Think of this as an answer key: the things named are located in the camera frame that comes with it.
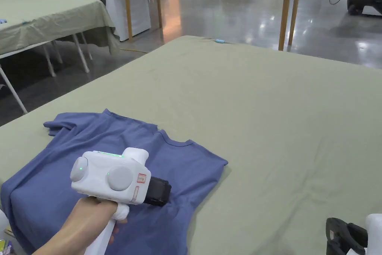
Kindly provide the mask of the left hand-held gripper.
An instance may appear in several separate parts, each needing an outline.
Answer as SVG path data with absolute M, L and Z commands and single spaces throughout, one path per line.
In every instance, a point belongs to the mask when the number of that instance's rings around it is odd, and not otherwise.
M 122 155 L 87 151 L 71 170 L 71 188 L 99 201 L 114 201 L 118 207 L 105 229 L 86 249 L 86 255 L 104 255 L 117 221 L 125 219 L 130 205 L 142 203 L 164 206 L 169 202 L 171 185 L 153 177 L 145 163 L 144 149 L 128 147 Z

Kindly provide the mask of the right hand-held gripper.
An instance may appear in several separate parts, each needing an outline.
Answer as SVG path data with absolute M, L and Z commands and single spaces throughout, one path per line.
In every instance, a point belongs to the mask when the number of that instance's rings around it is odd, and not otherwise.
M 338 218 L 326 219 L 326 255 L 381 255 L 382 214 L 369 214 L 366 228 L 349 223 L 350 234 L 356 242 L 350 249 L 346 246 L 347 223 Z

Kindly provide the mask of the person's left hand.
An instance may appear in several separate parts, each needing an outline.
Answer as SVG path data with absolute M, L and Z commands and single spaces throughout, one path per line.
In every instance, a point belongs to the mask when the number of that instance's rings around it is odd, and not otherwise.
M 117 207 L 112 201 L 99 202 L 93 197 L 80 199 L 60 229 L 59 238 L 71 244 L 74 254 L 83 255 L 104 231 Z

